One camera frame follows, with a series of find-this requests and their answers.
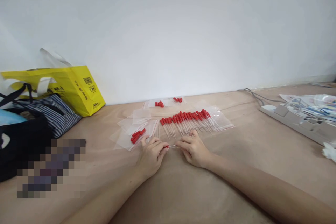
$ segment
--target yellow shopping bag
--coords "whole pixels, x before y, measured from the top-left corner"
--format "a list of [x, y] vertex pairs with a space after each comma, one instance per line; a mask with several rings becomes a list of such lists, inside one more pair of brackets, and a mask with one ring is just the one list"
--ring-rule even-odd
[[[38, 99], [47, 97], [51, 93], [57, 93], [66, 104], [83, 117], [93, 115], [105, 105], [87, 66], [32, 69], [2, 72], [1, 74], [5, 79], [16, 79], [30, 83], [33, 91], [37, 93], [42, 80], [48, 79], [47, 92], [40, 95]], [[11, 87], [17, 90], [22, 87], [22, 83], [13, 83]]]

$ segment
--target floor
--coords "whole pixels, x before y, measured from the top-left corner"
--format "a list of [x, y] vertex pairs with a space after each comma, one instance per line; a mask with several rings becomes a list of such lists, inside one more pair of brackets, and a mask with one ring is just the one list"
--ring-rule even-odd
[[[336, 95], [335, 89], [311, 85], [285, 86], [258, 91], [270, 99], [278, 94]], [[178, 110], [206, 100], [217, 105], [235, 125], [200, 136], [213, 152], [257, 167], [310, 193], [336, 209], [336, 164], [321, 154], [322, 146], [259, 111], [248, 93], [235, 91], [186, 97]], [[129, 152], [115, 148], [117, 122], [143, 103], [106, 106], [83, 118], [63, 138], [86, 139], [85, 195], [70, 198], [58, 185], [46, 199], [16, 199], [17, 180], [0, 184], [1, 223], [59, 223], [103, 190], [136, 163], [139, 148]], [[152, 118], [171, 116], [176, 108], [153, 108]], [[167, 141], [161, 129], [162, 139]], [[273, 223], [273, 220], [221, 178], [188, 164], [178, 149], [171, 149], [162, 166], [127, 200], [113, 223]]]

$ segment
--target hand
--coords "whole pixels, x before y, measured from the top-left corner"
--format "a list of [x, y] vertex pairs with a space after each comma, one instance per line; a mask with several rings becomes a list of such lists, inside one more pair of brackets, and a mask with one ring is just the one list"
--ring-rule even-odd
[[183, 136], [175, 145], [182, 149], [185, 158], [192, 165], [204, 168], [211, 157], [211, 152], [205, 147], [196, 130], [191, 131], [189, 136]]
[[153, 176], [161, 166], [164, 155], [169, 151], [167, 142], [161, 142], [159, 138], [153, 137], [149, 143], [146, 143], [146, 139], [149, 136], [143, 136], [141, 138], [142, 152], [139, 160], [136, 164], [136, 170], [144, 176], [144, 179], [148, 179]]

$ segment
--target finger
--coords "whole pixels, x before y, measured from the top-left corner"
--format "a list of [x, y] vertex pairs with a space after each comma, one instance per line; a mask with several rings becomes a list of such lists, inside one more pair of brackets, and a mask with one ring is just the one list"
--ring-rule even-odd
[[190, 131], [189, 136], [192, 136], [192, 137], [198, 137], [198, 132], [197, 132], [197, 130], [194, 129], [194, 130]]
[[187, 160], [189, 163], [191, 163], [191, 155], [190, 155], [190, 153], [189, 153], [188, 151], [186, 151], [185, 149], [182, 149], [182, 152], [183, 152], [183, 154], [184, 154], [186, 160]]
[[169, 143], [158, 141], [158, 142], [153, 143], [153, 144], [151, 145], [151, 147], [154, 149], [154, 148], [156, 148], [157, 146], [161, 146], [161, 145], [163, 145], [163, 147], [165, 147], [165, 146], [167, 146], [167, 145], [169, 146]]
[[149, 145], [151, 145], [152, 143], [155, 143], [155, 142], [157, 142], [157, 141], [159, 141], [159, 138], [157, 138], [157, 137], [152, 137], [152, 139], [149, 141]]
[[162, 162], [163, 157], [165, 156], [165, 154], [169, 151], [168, 148], [163, 148], [160, 153], [159, 156], [157, 157], [157, 159], [159, 160], [159, 162]]
[[195, 139], [193, 137], [191, 137], [191, 136], [183, 136], [181, 138], [181, 141], [182, 142], [187, 142], [187, 143], [191, 144], [191, 143], [193, 143], [195, 141]]
[[149, 135], [143, 136], [140, 140], [141, 146], [144, 147], [146, 145], [146, 139], [149, 138]]
[[182, 141], [177, 141], [175, 143], [176, 146], [181, 147], [182, 149], [185, 149], [186, 151], [190, 152], [190, 143], [182, 142]]

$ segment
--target striped bag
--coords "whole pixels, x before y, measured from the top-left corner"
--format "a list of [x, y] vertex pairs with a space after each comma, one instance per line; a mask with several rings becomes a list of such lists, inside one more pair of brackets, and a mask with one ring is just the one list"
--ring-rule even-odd
[[[41, 100], [20, 99], [20, 104], [27, 108], [43, 113], [48, 121], [48, 127], [52, 131], [53, 138], [59, 138], [72, 126], [79, 122], [81, 115], [76, 114], [58, 94], [52, 94]], [[12, 108], [22, 108], [13, 104]]]

